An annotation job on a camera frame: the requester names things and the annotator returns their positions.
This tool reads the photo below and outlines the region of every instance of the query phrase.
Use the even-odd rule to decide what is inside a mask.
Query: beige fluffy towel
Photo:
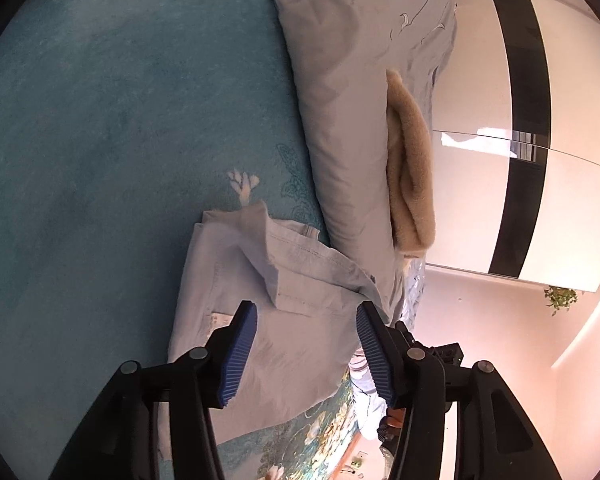
[[[431,137],[418,104],[394,70],[386,72],[386,179],[394,243],[406,258],[421,258],[436,236]]]

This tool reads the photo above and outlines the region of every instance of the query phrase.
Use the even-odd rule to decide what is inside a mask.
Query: teal bedspread
[[[260,199],[324,231],[272,0],[26,1],[0,38],[0,450],[21,480],[121,362],[165,360],[202,212]],[[254,449],[291,464],[270,442],[306,424]]]
[[[226,480],[327,480],[358,431],[349,374],[333,397],[293,420],[254,431],[218,446]],[[162,462],[162,480],[172,480]]]

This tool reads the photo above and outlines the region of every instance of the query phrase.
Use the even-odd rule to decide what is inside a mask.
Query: potted plant
[[[559,310],[565,309],[569,311],[570,306],[578,301],[578,295],[572,288],[563,288],[561,286],[549,285],[549,288],[544,290],[544,297],[549,299],[547,306],[553,307],[555,316]]]

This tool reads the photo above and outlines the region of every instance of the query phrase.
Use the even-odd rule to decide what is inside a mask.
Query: screw
[[[195,348],[192,348],[191,350],[189,350],[189,357],[191,359],[200,360],[200,359],[204,359],[208,355],[209,355],[209,352],[207,352],[206,348],[204,348],[203,346],[196,346]]]
[[[417,348],[414,346],[413,348],[409,348],[407,350],[407,355],[411,359],[414,359],[415,361],[420,361],[420,360],[424,359],[424,356],[426,354],[424,353],[424,350],[422,348]]]
[[[478,370],[486,374],[490,374],[496,368],[489,361],[478,361]]]
[[[126,361],[120,365],[120,371],[125,375],[132,374],[136,370],[138,370],[138,363],[135,361]]]

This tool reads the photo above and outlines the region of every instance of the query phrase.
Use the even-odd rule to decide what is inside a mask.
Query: white fabric
[[[353,402],[360,433],[367,440],[378,438],[380,420],[386,415],[386,401],[376,391],[365,353],[359,348],[349,361]]]
[[[281,424],[332,396],[360,346],[356,309],[380,305],[374,282],[351,260],[321,244],[317,230],[269,218],[264,202],[205,212],[182,274],[170,362],[206,342],[212,314],[258,307],[258,329],[238,393],[212,410],[218,444]],[[170,457],[169,426],[159,422]]]

